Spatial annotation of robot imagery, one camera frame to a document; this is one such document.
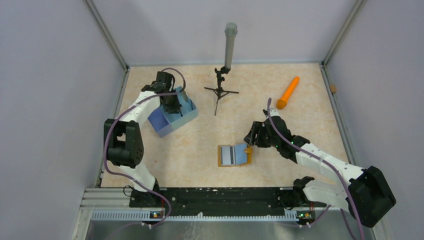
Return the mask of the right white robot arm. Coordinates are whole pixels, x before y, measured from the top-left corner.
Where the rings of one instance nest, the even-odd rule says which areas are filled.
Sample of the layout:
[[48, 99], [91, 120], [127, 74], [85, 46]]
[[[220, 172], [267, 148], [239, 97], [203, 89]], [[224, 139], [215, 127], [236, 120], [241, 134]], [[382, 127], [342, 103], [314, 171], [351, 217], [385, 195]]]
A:
[[383, 174], [375, 167], [363, 168], [344, 162], [292, 134], [279, 113], [264, 110], [266, 119], [254, 121], [244, 141], [258, 148], [275, 148], [285, 159], [308, 167], [331, 180], [305, 176], [293, 182], [293, 200], [299, 206], [319, 202], [348, 211], [362, 226], [374, 227], [397, 203]]

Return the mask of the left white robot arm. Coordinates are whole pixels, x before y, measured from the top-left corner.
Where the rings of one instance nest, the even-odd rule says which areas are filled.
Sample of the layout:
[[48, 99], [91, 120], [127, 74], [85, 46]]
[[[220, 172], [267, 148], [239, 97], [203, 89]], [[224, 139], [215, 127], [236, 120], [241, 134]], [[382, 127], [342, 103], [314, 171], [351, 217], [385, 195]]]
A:
[[163, 108], [170, 114], [181, 114], [181, 104], [175, 88], [176, 78], [166, 67], [156, 74], [156, 79], [145, 85], [135, 102], [116, 118], [108, 118], [103, 130], [103, 166], [107, 173], [121, 176], [134, 183], [142, 192], [141, 200], [149, 207], [160, 202], [160, 193], [155, 190], [156, 178], [143, 163], [144, 144], [141, 128], [149, 116]]

